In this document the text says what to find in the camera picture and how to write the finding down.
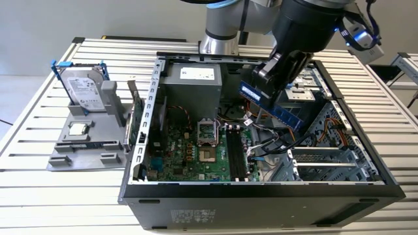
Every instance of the motherboard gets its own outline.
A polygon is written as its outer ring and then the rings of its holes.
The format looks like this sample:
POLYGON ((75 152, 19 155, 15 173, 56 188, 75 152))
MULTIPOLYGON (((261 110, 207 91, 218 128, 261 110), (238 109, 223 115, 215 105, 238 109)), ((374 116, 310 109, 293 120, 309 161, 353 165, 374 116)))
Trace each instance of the motherboard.
POLYGON ((200 127, 199 135, 204 139, 216 139, 218 144, 198 143, 198 128, 192 131, 182 126, 168 126, 166 150, 151 158, 150 181, 235 181, 235 166, 242 166, 249 181, 258 181, 257 166, 249 164, 245 152, 251 146, 251 133, 246 128, 232 133, 227 127, 215 124, 215 134, 210 126, 200 127), (239 137, 239 143, 231 138, 239 137))

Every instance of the green circuit board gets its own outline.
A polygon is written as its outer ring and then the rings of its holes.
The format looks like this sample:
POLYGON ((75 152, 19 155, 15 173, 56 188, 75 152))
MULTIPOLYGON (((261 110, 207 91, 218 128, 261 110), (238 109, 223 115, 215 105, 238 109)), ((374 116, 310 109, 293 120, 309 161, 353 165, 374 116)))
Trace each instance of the green circuit board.
MULTIPOLYGON (((158 181, 231 181, 227 138, 224 129, 219 129, 219 142, 215 148, 196 145, 196 131, 184 136, 184 128, 168 127, 167 149, 162 157, 158 181)), ((249 129, 241 131, 243 148, 251 145, 249 129)), ((258 181, 257 168, 249 175, 250 181, 258 181)))
POLYGON ((212 139, 214 138, 214 125, 200 124, 199 138, 203 138, 203 139, 212 139))

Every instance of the open computer tower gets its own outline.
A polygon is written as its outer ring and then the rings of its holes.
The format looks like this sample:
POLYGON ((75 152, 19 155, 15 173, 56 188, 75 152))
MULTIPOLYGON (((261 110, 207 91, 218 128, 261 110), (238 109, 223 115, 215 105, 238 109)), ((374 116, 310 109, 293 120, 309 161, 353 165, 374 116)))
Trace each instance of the open computer tower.
POLYGON ((263 60, 158 53, 119 195, 146 230, 341 227, 405 197, 322 63, 267 108, 263 60))

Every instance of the blue ram module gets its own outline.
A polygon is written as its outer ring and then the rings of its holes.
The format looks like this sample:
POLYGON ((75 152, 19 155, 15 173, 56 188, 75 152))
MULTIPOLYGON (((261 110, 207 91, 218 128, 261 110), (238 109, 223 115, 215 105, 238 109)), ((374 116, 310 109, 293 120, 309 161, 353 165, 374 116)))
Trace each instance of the blue ram module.
POLYGON ((303 121, 285 108, 277 104, 269 108, 266 102, 269 99, 243 81, 241 81, 239 85, 239 94, 255 103, 267 113, 277 117, 277 119, 279 119, 294 131, 302 127, 303 121))

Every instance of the robotic arm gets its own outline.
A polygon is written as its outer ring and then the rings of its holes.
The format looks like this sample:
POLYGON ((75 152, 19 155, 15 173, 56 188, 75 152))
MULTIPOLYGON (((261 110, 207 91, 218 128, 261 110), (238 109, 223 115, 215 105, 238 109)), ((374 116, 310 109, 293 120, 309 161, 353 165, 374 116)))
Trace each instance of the robotic arm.
POLYGON ((200 53, 238 54, 238 30, 263 32, 266 27, 277 40, 269 61, 254 70, 258 88, 270 96, 271 104, 278 92, 291 83, 315 52, 322 51, 339 30, 347 45, 357 52, 379 50, 379 27, 371 17, 366 0, 369 25, 355 0, 182 0, 208 5, 206 38, 200 53), (347 30, 343 19, 354 26, 347 30))
POLYGON ((367 25, 354 0, 285 0, 277 16, 273 34, 277 46, 270 59, 254 70, 253 75, 265 80, 263 91, 274 101, 275 96, 291 83, 305 68, 315 52, 322 51, 339 29, 347 44, 358 51, 373 49, 381 44, 379 28, 367 13, 374 25, 367 25), (361 45, 343 24, 343 18, 359 24, 358 35, 369 35, 371 40, 361 45))

